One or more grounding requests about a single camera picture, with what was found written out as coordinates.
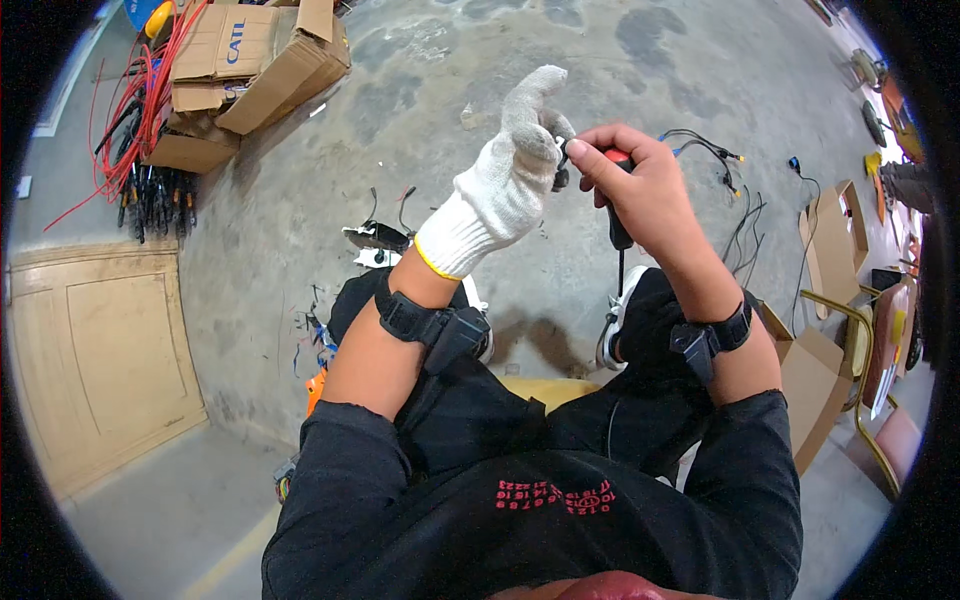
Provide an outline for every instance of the yellow floor line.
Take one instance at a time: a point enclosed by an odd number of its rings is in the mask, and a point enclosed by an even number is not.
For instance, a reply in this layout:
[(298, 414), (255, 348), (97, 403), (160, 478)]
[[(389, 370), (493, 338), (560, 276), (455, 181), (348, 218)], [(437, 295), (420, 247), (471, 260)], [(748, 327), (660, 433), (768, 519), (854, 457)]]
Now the yellow floor line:
[(251, 553), (261, 553), (276, 531), (276, 520), (280, 516), (280, 505), (275, 504), (269, 513), (264, 515), (244, 538), (237, 542), (230, 551), (208, 570), (200, 579), (193, 583), (183, 593), (184, 600), (203, 598), (220, 584), (240, 563), (246, 560)]

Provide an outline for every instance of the yellow painted door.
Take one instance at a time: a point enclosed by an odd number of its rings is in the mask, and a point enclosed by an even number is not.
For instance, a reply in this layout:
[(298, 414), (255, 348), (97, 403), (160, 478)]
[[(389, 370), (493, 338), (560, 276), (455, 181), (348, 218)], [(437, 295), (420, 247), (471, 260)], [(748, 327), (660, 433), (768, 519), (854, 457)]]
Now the yellow painted door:
[(206, 419), (176, 242), (28, 252), (11, 264), (21, 413), (58, 497)]

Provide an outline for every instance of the black sweatshirt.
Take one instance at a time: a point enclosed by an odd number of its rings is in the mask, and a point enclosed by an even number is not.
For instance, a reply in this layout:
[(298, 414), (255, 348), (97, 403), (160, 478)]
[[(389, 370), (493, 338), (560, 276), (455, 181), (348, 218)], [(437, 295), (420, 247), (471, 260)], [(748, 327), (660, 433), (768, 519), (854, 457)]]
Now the black sweatshirt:
[(731, 598), (788, 598), (797, 584), (800, 483), (780, 392), (714, 413), (684, 493), (569, 450), (409, 475), (389, 421), (320, 402), (263, 597), (483, 598), (615, 569)]

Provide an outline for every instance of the black pants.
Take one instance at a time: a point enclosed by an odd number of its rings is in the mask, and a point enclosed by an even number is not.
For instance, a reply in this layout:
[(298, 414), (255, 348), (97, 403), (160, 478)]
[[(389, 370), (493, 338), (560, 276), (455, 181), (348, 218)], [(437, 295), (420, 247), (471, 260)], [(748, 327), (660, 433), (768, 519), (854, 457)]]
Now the black pants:
[[(337, 344), (387, 273), (377, 269), (344, 285), (328, 324)], [(450, 305), (467, 305), (463, 285)], [(460, 356), (438, 375), (431, 390), (435, 404), (419, 425), (405, 431), (405, 409), (397, 415), (400, 444), (426, 476), (537, 448), (587, 450), (653, 476), (675, 475), (677, 461), (701, 439), (713, 412), (707, 390), (668, 349), (671, 327), (683, 321), (663, 271), (648, 269), (619, 333), (620, 355), (629, 365), (602, 389), (545, 416), (542, 404), (511, 393), (485, 365)], [(411, 398), (422, 393), (425, 380), (422, 374)]]

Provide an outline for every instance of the catl logo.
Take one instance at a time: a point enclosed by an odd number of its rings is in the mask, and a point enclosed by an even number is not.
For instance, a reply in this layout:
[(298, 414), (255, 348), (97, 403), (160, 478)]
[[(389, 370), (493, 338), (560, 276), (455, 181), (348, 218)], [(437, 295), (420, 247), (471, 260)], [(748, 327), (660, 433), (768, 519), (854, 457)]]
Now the catl logo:
[(234, 64), (240, 60), (240, 41), (243, 37), (243, 26), (247, 23), (244, 19), (240, 23), (233, 24), (233, 31), (230, 32), (230, 47), (227, 49), (227, 63)]

